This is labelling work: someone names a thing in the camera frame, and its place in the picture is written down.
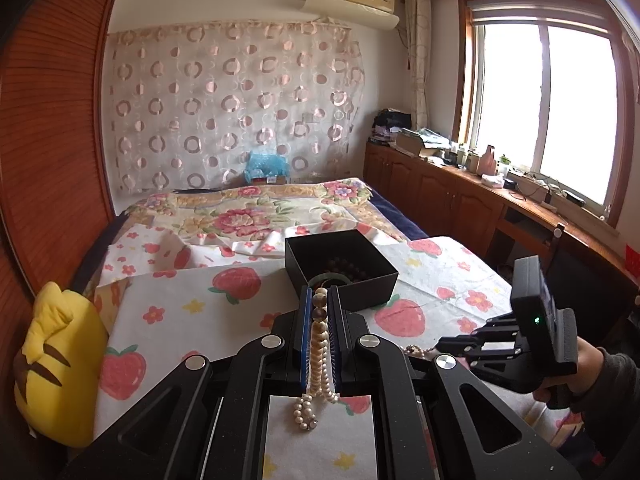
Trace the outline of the dark sleeve right forearm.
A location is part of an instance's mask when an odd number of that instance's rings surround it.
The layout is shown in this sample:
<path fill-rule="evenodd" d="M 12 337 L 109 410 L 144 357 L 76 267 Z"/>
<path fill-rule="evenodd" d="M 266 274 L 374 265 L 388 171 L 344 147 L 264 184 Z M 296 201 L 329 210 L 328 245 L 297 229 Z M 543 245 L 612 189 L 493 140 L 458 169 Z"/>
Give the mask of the dark sleeve right forearm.
<path fill-rule="evenodd" d="M 638 479 L 639 367 L 626 354 L 594 350 L 599 373 L 570 409 L 582 414 L 586 435 L 605 458 L 599 479 Z"/>

